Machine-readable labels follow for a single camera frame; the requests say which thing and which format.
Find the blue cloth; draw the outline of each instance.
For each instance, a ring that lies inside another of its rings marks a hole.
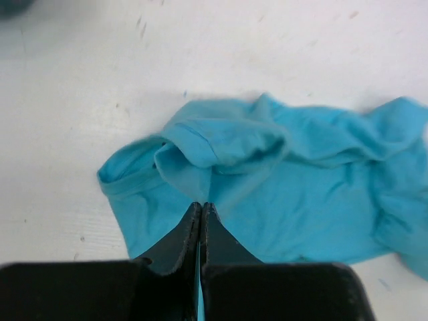
[[[355,263],[390,251],[428,279],[428,110],[399,98],[367,114],[323,106],[189,102],[98,171],[136,257],[191,201],[265,262]]]

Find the blue mark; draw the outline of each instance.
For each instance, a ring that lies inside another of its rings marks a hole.
[[[388,292],[391,292],[391,287],[389,286],[388,283],[386,283],[385,280],[382,280],[382,279],[377,279],[377,280],[385,287],[385,289],[387,289]]]

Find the folded fabric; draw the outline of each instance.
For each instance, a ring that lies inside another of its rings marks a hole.
[[[266,262],[354,263],[395,251],[428,280],[428,110],[398,98],[367,114],[323,106],[189,102],[98,171],[136,257],[190,202]]]

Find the crumpled cloth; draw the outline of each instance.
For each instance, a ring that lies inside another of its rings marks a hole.
[[[355,263],[391,251],[428,280],[428,109],[366,114],[269,97],[192,101],[98,171],[130,257],[192,201],[265,262]]]

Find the tabletop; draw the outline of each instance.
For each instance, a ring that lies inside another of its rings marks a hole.
[[[36,0],[0,20],[0,262],[127,257],[96,171],[185,102],[428,102],[424,0]],[[353,266],[379,321],[428,320],[395,255]]]

